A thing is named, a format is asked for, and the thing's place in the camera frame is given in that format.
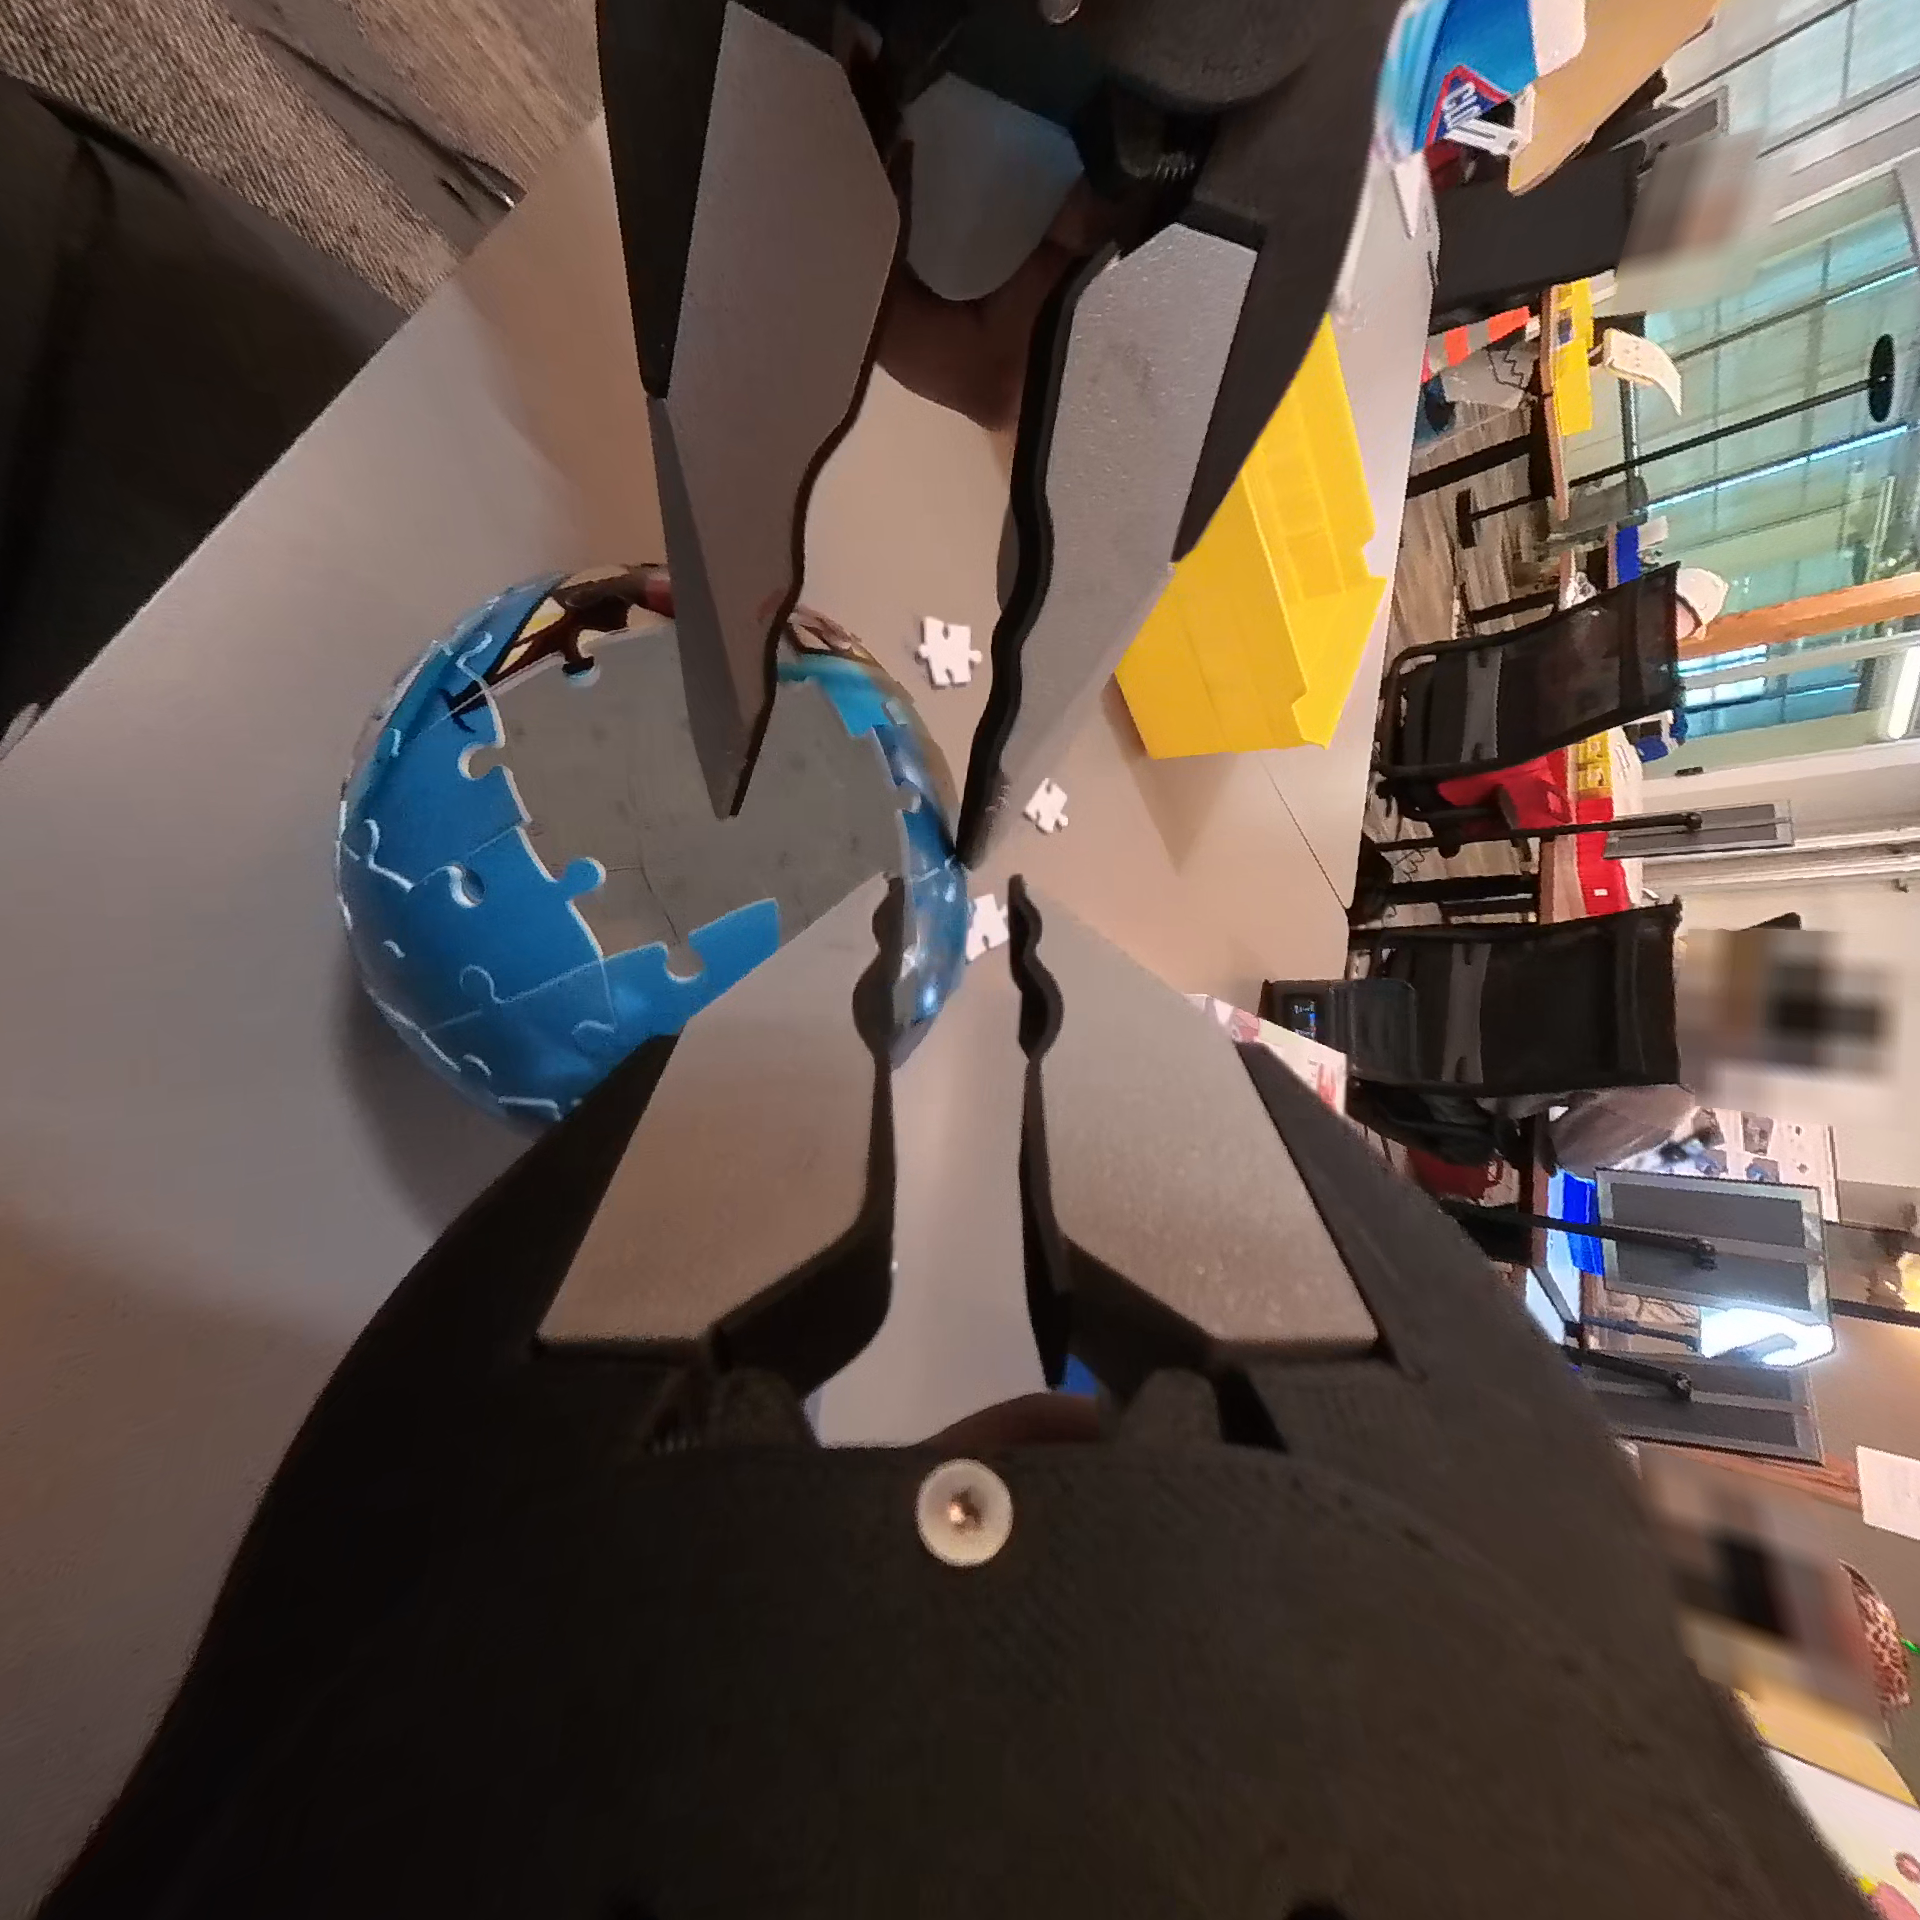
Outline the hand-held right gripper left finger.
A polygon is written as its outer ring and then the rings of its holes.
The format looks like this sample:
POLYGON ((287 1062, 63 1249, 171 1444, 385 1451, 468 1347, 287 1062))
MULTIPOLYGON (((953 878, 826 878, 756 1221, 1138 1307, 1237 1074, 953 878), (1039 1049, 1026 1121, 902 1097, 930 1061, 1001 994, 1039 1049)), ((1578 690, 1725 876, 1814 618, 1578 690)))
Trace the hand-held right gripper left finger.
POLYGON ((897 1263, 901 879, 863 879, 687 1019, 540 1326, 561 1354, 826 1387, 897 1263))

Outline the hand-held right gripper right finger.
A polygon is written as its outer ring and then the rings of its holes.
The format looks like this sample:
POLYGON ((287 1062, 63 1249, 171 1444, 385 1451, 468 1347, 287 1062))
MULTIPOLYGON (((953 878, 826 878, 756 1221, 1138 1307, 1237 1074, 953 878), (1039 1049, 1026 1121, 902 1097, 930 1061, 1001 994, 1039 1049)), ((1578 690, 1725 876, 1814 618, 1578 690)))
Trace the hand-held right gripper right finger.
POLYGON ((1258 1074, 1301 1079, 1023 878, 1007 882, 1023 1054, 1023 1299, 1039 1366, 1114 1395, 1349 1361, 1379 1326, 1258 1074))

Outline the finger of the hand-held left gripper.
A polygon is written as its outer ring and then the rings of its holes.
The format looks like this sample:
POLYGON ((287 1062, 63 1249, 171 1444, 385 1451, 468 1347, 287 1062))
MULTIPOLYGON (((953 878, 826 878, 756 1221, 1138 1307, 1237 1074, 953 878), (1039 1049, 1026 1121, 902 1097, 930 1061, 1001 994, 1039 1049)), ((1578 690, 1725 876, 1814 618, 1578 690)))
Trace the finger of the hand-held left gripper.
POLYGON ((1042 306, 1015 430, 1015 572, 953 829, 971 869, 1071 746, 1169 585, 1254 260, 1169 223, 1084 258, 1042 306))
POLYGON ((809 494, 862 401, 901 219, 831 49, 724 4, 674 364, 649 402, 687 724, 719 817, 753 779, 809 494))

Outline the blue puzzle ball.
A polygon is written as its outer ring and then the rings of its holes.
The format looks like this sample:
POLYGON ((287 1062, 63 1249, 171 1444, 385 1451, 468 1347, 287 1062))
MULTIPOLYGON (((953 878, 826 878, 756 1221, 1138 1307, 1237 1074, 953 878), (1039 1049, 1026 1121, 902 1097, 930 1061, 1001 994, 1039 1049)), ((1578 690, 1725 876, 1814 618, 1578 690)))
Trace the blue puzzle ball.
POLYGON ((870 878, 902 885, 897 1034, 966 966, 950 778, 908 690, 796 609, 747 798, 714 812, 662 564, 540 573, 396 681, 333 873, 375 1009, 474 1107, 567 1117, 870 878))

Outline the colourful puzzle box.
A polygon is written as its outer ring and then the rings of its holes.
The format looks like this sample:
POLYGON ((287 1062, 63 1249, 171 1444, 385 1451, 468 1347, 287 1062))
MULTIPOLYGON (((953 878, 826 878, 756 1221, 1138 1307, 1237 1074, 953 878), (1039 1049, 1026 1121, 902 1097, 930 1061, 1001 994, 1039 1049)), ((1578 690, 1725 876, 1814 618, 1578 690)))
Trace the colourful puzzle box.
POLYGON ((1228 999, 1188 994, 1188 1001, 1235 1045, 1262 1047, 1284 1062, 1333 1113, 1349 1111, 1349 1057, 1342 1049, 1242 1010, 1228 999))

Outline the person's left hand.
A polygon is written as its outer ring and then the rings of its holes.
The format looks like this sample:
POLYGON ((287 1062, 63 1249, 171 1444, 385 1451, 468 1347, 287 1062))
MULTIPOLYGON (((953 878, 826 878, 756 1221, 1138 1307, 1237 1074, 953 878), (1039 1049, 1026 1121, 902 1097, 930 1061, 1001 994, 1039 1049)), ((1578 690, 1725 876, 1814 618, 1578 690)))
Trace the person's left hand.
POLYGON ((1039 311, 1069 265, 1068 257, 1042 252, 966 301, 935 295, 919 274, 902 271, 878 330, 881 370, 991 434, 1012 431, 1039 311))

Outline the blue and white bag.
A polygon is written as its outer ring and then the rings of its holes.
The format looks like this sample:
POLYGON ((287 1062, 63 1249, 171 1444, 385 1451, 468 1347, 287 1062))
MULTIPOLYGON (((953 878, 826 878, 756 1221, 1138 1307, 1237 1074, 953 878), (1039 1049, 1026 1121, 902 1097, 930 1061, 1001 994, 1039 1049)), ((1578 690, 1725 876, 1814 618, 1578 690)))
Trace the blue and white bag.
POLYGON ((1377 91, 1385 157, 1425 155, 1516 101, 1587 41, 1583 3, 1406 3, 1377 91))

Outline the yellow plastic bin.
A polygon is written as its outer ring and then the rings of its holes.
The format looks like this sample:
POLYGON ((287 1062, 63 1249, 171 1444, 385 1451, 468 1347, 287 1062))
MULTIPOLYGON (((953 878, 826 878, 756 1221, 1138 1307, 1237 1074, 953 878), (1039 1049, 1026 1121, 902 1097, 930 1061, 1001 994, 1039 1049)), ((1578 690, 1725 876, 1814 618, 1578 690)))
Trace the yellow plastic bin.
POLYGON ((1155 762, 1325 749, 1385 595, 1353 402, 1324 321, 1197 547, 1118 666, 1155 762))

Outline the black device with display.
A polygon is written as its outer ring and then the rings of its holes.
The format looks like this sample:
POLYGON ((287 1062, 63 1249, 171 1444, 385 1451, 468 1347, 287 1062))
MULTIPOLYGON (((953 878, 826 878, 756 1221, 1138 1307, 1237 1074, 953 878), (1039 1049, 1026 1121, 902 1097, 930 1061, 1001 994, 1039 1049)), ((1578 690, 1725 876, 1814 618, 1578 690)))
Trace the black device with display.
POLYGON ((1269 978, 1262 983, 1258 1015, 1319 1047, 1353 1054, 1353 989, 1349 978, 1269 978))

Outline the cardboard box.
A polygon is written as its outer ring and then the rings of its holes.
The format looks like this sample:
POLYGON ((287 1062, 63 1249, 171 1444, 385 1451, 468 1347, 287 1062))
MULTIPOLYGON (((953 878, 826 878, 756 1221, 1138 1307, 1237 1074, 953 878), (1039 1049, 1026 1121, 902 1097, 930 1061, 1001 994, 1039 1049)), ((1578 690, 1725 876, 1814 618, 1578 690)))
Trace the cardboard box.
POLYGON ((1583 148, 1663 65, 1707 31, 1722 3, 1581 3, 1579 46, 1549 65, 1525 94, 1527 132, 1507 164, 1507 189, 1527 195, 1583 148))

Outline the black mesh chair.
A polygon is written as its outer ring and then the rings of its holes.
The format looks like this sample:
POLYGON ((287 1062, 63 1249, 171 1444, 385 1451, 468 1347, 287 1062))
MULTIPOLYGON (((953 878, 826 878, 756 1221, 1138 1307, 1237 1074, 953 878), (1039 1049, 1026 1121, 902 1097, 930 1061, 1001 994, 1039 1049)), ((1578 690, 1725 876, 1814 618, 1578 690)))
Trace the black mesh chair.
POLYGON ((1351 1045, 1349 1116, 1460 1157, 1522 1117, 1621 1094, 1682 1100, 1678 902, 1595 919, 1381 929, 1356 983, 1373 1005, 1351 1045))
POLYGON ((1373 794, 1402 818, 1465 818, 1451 789, 1667 714, 1691 603, 1662 564, 1516 631, 1406 650, 1383 677, 1373 794))

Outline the red bag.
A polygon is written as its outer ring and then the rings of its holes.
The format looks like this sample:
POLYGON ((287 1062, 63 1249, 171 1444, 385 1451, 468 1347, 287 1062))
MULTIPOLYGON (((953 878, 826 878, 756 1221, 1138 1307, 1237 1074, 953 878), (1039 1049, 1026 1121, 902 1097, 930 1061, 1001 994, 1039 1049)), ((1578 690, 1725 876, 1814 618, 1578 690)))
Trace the red bag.
POLYGON ((1453 778, 1439 782, 1436 794, 1439 809, 1431 836, 1450 855, 1516 836, 1529 841, 1578 821, 1569 749, 1494 773, 1453 778))

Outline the grey framed panel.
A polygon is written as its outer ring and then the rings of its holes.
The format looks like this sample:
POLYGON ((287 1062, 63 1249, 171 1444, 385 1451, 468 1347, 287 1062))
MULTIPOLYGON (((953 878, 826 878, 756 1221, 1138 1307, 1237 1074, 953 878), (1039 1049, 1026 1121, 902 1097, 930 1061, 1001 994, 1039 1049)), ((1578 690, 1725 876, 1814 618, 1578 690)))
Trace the grey framed panel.
POLYGON ((1814 1467, 1822 1439, 1807 1377, 1699 1356, 1589 1354, 1579 1379, 1628 1444, 1718 1451, 1814 1467))
POLYGON ((1834 1319, 1814 1186, 1606 1169, 1595 1193, 1601 1277, 1613 1294, 1798 1326, 1834 1319))

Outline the black floor lamp stand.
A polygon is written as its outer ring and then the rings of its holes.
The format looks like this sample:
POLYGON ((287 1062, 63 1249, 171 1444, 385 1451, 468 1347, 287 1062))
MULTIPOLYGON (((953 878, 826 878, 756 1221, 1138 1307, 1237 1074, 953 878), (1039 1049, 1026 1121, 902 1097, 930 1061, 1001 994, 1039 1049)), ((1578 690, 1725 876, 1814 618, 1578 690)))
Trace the black floor lamp stand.
POLYGON ((1859 378, 1829 386, 1823 391, 1812 391, 1801 401, 1787 401, 1763 411, 1751 411, 1747 417, 1717 423, 1714 427, 1701 430, 1685 439, 1675 439, 1660 447, 1622 447, 1622 457, 1619 462, 1578 475, 1553 475, 1545 492, 1533 492, 1525 498, 1499 501, 1479 507, 1471 502, 1469 492, 1463 490, 1460 498, 1457 501, 1457 539, 1460 541, 1460 547, 1475 548, 1481 541, 1484 523, 1513 511, 1541 509, 1545 511, 1545 527, 1553 531, 1566 525, 1579 492, 1598 494, 1622 484, 1630 498, 1644 501, 1645 468, 1668 465, 1675 460, 1687 460, 1689 455, 1714 447, 1722 442, 1763 431, 1785 421, 1812 414, 1826 404, 1861 397, 1870 423, 1883 425, 1892 414, 1897 383, 1899 350, 1894 339, 1889 332, 1883 332, 1878 339, 1874 339, 1859 378))

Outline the wooden beam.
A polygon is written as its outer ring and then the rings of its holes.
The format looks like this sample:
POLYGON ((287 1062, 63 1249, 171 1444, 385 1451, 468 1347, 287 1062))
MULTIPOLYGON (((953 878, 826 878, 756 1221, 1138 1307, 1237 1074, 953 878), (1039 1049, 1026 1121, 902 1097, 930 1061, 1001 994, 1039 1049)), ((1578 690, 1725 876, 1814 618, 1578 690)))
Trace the wooden beam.
POLYGON ((1679 637, 1679 659, 1770 650, 1826 633, 1881 627, 1918 615, 1918 572, 1886 580, 1787 598, 1766 609, 1718 613, 1707 627, 1679 637))

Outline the brown spotted object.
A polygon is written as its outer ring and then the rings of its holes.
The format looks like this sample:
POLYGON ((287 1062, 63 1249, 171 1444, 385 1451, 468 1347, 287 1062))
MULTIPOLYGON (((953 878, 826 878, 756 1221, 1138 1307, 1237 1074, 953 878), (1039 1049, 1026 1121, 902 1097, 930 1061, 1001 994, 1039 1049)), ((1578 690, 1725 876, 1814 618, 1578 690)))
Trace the brown spotted object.
POLYGON ((1855 1603, 1878 1709, 1892 1721, 1908 1713, 1913 1702, 1913 1646, 1907 1641, 1897 1615, 1868 1575, 1845 1558, 1839 1562, 1839 1571, 1855 1603))

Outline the wooden board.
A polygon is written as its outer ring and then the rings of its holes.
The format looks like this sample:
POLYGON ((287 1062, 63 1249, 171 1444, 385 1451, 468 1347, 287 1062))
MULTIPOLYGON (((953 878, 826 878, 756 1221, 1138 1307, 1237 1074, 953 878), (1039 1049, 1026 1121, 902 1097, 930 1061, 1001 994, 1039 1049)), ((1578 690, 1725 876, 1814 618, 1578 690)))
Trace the wooden board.
POLYGON ((1754 1735, 1775 1753, 1915 1809, 1913 1790, 1866 1721, 1794 1691, 1755 1694, 1737 1687, 1733 1700, 1754 1735))

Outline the printed instruction sheet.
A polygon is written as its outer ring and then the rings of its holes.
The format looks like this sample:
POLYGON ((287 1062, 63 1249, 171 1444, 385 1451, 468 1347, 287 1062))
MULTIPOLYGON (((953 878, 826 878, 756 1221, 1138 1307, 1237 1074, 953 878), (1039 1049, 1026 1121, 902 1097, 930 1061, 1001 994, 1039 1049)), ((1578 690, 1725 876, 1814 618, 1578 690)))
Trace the printed instruction sheet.
POLYGON ((1853 1876, 1868 1909, 1881 1918, 1915 1918, 1918 1806, 1781 1748, 1770 1748, 1766 1758, 1818 1835, 1853 1876))

